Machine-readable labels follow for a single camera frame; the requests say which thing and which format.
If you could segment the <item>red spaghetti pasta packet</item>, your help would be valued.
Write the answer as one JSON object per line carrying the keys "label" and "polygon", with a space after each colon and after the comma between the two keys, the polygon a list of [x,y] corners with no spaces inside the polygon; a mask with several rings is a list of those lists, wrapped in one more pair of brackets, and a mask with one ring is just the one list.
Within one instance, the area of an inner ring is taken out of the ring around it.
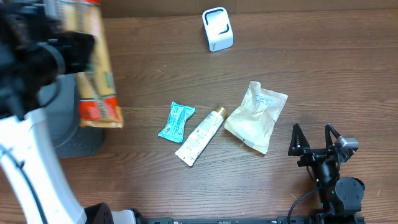
{"label": "red spaghetti pasta packet", "polygon": [[76,75],[80,125],[122,128],[124,120],[116,96],[100,1],[59,0],[54,3],[66,29],[91,34],[95,39],[90,64],[85,72]]}

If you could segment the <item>beige bread snack bag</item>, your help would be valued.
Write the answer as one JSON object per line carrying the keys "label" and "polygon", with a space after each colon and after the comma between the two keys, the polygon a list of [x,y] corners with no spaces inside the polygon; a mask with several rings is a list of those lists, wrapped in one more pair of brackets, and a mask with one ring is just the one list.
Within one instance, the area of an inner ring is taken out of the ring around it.
{"label": "beige bread snack bag", "polygon": [[288,96],[261,87],[251,81],[238,106],[228,117],[224,128],[247,146],[266,154],[274,126]]}

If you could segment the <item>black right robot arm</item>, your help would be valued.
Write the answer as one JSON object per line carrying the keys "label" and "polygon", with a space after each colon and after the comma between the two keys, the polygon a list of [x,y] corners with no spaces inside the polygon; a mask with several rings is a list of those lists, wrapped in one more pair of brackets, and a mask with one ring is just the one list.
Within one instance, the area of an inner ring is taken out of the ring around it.
{"label": "black right robot arm", "polygon": [[321,207],[310,212],[305,223],[364,223],[356,214],[361,211],[365,185],[358,178],[341,177],[340,169],[358,150],[356,138],[342,136],[331,124],[325,126],[325,147],[312,149],[298,124],[293,125],[288,155],[299,157],[297,165],[305,167],[316,187],[291,206],[294,208],[311,194],[318,193]]}

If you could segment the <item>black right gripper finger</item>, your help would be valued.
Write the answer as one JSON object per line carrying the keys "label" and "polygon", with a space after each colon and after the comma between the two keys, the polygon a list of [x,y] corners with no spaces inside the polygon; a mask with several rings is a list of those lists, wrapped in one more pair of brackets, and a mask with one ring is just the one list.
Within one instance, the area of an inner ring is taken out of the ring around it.
{"label": "black right gripper finger", "polygon": [[338,139],[340,137],[340,133],[330,123],[328,123],[325,125],[325,144],[327,149],[333,146],[331,136]]}
{"label": "black right gripper finger", "polygon": [[305,138],[299,124],[293,125],[292,139],[290,142],[288,155],[289,156],[302,156],[310,151],[310,145]]}

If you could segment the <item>white tube gold cap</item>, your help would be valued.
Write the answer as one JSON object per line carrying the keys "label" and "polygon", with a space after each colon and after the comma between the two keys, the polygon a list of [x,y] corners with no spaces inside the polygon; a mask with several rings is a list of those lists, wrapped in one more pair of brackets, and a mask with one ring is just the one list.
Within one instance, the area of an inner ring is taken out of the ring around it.
{"label": "white tube gold cap", "polygon": [[186,165],[192,167],[200,154],[204,151],[213,136],[219,130],[228,111],[218,105],[208,116],[193,130],[187,140],[175,152],[175,155]]}

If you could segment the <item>teal snack packet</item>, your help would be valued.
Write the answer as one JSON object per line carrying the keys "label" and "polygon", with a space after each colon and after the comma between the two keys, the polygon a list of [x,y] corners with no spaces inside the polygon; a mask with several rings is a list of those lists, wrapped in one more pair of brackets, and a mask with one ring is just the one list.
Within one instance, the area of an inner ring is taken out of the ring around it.
{"label": "teal snack packet", "polygon": [[162,137],[176,143],[183,142],[185,124],[195,113],[195,110],[196,109],[194,107],[180,105],[173,101],[170,105],[170,113],[166,125],[158,134],[158,137]]}

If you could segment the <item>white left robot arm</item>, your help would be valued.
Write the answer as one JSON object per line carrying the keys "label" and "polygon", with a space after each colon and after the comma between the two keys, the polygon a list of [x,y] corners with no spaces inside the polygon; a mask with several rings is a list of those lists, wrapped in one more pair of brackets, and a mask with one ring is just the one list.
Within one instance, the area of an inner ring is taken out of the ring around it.
{"label": "white left robot arm", "polygon": [[65,31],[42,1],[1,4],[1,167],[28,223],[136,223],[133,210],[82,207],[50,139],[43,86],[86,70],[95,40]]}

